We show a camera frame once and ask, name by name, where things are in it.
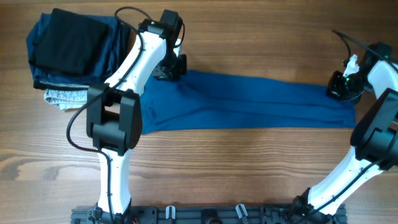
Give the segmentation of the blue polo shirt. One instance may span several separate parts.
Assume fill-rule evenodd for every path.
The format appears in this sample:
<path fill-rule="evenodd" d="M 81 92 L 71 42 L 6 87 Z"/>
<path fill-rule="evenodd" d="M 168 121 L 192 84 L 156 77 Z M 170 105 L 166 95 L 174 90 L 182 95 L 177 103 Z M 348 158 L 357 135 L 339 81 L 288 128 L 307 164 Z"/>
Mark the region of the blue polo shirt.
<path fill-rule="evenodd" d="M 194 70 L 176 82 L 150 78 L 141 108 L 144 134 L 356 126 L 354 104 L 328 97 L 325 86 Z"/>

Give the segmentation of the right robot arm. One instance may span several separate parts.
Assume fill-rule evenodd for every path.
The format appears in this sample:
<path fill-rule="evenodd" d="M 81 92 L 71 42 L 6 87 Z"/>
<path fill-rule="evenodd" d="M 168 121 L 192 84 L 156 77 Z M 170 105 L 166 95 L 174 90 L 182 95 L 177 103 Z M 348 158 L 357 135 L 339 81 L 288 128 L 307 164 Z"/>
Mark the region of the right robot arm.
<path fill-rule="evenodd" d="M 354 128 L 344 159 L 319 184 L 294 198 L 291 223 L 338 223 L 340 205 L 372 177 L 397 165 L 397 62 L 382 42 L 365 47 L 361 60 L 352 55 L 345 71 L 331 77 L 327 94 L 337 100 L 359 100 L 372 91 L 376 102 Z"/>

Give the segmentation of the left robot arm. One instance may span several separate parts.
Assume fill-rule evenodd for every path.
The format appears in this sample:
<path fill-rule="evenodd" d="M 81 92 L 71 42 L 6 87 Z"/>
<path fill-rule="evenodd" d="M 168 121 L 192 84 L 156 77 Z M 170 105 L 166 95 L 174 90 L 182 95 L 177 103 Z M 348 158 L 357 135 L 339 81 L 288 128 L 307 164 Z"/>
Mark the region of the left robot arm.
<path fill-rule="evenodd" d="M 150 77 L 177 81 L 187 72 L 180 53 L 185 25 L 175 11 L 144 19 L 133 48 L 103 84 L 88 89 L 86 133 L 101 166 L 101 193 L 87 223 L 135 223 L 129 193 L 129 158 L 142 133 L 140 96 Z"/>

